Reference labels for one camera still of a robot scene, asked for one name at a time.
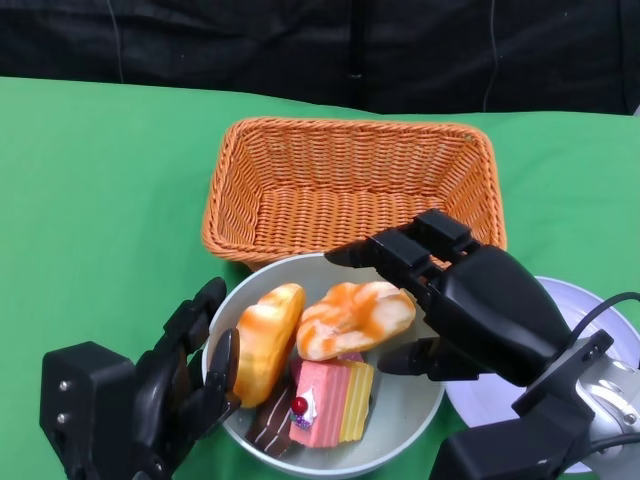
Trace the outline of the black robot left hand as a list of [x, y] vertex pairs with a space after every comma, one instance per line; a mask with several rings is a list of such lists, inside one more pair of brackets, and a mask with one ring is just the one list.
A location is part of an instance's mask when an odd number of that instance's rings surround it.
[[209, 369], [201, 371], [209, 322], [226, 295], [223, 279], [210, 280], [180, 304], [160, 340], [138, 360], [130, 478], [170, 479], [195, 444], [239, 409], [233, 392], [240, 356], [236, 328], [208, 349]]

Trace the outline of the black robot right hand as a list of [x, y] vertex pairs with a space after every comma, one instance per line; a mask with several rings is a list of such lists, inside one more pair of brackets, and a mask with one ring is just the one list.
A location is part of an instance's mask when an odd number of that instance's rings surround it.
[[495, 373], [526, 387], [571, 337], [555, 302], [526, 268], [437, 209], [325, 257], [339, 266], [373, 268], [409, 292], [434, 331], [383, 354], [377, 367], [384, 373], [434, 381]]

